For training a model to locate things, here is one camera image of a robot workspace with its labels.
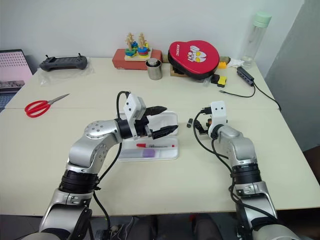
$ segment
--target clear bottle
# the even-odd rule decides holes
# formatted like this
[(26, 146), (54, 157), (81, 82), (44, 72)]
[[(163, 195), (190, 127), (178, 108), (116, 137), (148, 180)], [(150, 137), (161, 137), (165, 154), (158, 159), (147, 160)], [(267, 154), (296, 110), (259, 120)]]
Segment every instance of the clear bottle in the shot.
[(243, 57), (241, 58), (241, 60), (244, 61), (244, 68), (248, 69), (251, 67), (271, 18), (272, 16), (266, 12), (258, 11), (256, 13), (252, 30), (250, 31), (246, 48), (244, 50)]

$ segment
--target robotic arm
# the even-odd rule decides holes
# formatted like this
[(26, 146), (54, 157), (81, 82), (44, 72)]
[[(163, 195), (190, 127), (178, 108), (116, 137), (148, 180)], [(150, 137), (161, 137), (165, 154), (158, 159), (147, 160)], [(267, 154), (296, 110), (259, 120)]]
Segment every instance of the robotic arm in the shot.
[(149, 136), (157, 139), (172, 133), (178, 126), (149, 129), (147, 116), (167, 108), (146, 108), (142, 98), (129, 93), (124, 106), (126, 119), (101, 120), (90, 123), (69, 152), (66, 170), (54, 191), (39, 232), (24, 240), (81, 240), (90, 224), (91, 198), (99, 184), (98, 173), (109, 149), (123, 139)]
[(254, 145), (241, 132), (227, 125), (225, 103), (212, 102), (202, 112), (211, 114), (207, 134), (213, 141), (217, 140), (229, 159), (232, 177), (229, 190), (236, 204), (238, 237), (246, 240), (299, 240), (291, 230), (277, 223), (277, 212), (267, 185), (262, 181)]

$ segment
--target pen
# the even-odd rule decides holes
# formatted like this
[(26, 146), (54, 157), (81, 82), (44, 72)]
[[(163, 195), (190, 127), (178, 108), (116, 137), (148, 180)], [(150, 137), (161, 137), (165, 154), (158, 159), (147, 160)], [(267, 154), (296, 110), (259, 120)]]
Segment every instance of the pen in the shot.
[(155, 145), (155, 144), (146, 144), (146, 143), (137, 143), (139, 148), (174, 148), (175, 145)]

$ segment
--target red scissors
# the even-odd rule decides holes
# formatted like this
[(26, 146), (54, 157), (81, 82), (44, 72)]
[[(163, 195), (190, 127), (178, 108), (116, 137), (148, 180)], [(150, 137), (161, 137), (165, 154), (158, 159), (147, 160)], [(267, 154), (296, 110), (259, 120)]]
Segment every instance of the red scissors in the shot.
[(45, 100), (33, 101), (24, 108), (24, 111), (26, 115), (30, 118), (39, 117), (42, 114), (44, 114), (46, 111), (48, 111), (54, 102), (59, 101), (60, 99), (63, 99), (68, 95), (69, 93), (62, 96), (58, 96), (57, 98), (52, 99), (50, 101), (45, 101)]

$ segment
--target black game controller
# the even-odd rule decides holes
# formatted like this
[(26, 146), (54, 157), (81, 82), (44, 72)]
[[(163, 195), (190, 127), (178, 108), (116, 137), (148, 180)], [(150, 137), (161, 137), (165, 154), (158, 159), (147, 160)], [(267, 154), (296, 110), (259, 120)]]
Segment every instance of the black game controller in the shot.
[(40, 68), (44, 71), (49, 72), (53, 69), (85, 69), (87, 66), (87, 58), (85, 56), (75, 57), (48, 57), (46, 56), (46, 60), (40, 63)]

